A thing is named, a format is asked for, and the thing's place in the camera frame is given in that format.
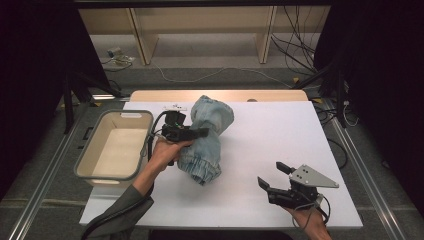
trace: blue garment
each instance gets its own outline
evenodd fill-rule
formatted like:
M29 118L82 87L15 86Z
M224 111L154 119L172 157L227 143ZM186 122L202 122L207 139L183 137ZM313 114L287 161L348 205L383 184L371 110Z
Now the blue garment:
M190 129L209 128L209 134L181 150L178 168L204 185L221 174L221 142L218 136L234 122L234 113L227 104L203 95L191 109L191 120Z

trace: gray sleeve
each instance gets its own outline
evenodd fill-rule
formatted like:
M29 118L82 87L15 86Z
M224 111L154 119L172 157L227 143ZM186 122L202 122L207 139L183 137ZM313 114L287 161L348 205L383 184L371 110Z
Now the gray sleeve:
M140 192L137 191L132 185L130 185L127 190L119 197L116 202L109 207L103 214L94 218L87 224L84 231L97 222L99 219L102 219L110 214L116 213L127 207L135 204L136 202L143 199L143 196ZM96 228L88 237L91 240L124 240L130 239L131 233L134 229L135 224L140 220L141 217L149 210L153 205L153 199L148 197L147 200L126 212L125 214L114 218L113 220L107 221L105 224L102 224Z

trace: beige plastic tub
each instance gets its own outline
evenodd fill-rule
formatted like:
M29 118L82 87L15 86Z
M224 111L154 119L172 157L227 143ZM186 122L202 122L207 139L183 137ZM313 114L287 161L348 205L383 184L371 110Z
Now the beige plastic tub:
M107 111L98 120L74 172L93 186L127 187L147 152L149 111Z

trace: hand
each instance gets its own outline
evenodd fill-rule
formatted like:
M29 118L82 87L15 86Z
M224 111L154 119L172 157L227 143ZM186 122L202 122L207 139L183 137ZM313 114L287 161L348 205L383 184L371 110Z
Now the hand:
M169 142L163 138L156 141L152 157L136 177L133 186L145 196L159 173L165 170L170 161L178 160L181 148L193 144L193 141Z
M284 209L293 216L294 220L305 231L309 239L331 239L327 227L322 220L322 215L316 208L310 208L308 210Z
M193 144L193 141L175 143L167 141L164 138L158 138L150 162L157 164L160 171L163 171L170 161L175 162L179 159L181 148L190 146L191 144Z

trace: white table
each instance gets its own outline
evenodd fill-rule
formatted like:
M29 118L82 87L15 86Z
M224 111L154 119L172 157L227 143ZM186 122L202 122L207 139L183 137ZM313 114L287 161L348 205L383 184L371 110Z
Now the white table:
M151 111L176 102L128 102L124 109ZM310 102L227 102L234 123L220 136L222 174L200 186L177 166L168 167L155 181L155 204L137 223L167 229L284 229L291 216L268 203L257 183L260 176L271 187L290 186L286 174L275 167L281 161L298 168L307 164L339 183L338 189L318 188L331 204L329 228L360 228L362 222L334 160ZM193 103L179 102L191 109ZM124 189L94 187L80 223L103 213ZM328 211L325 202L321 206Z

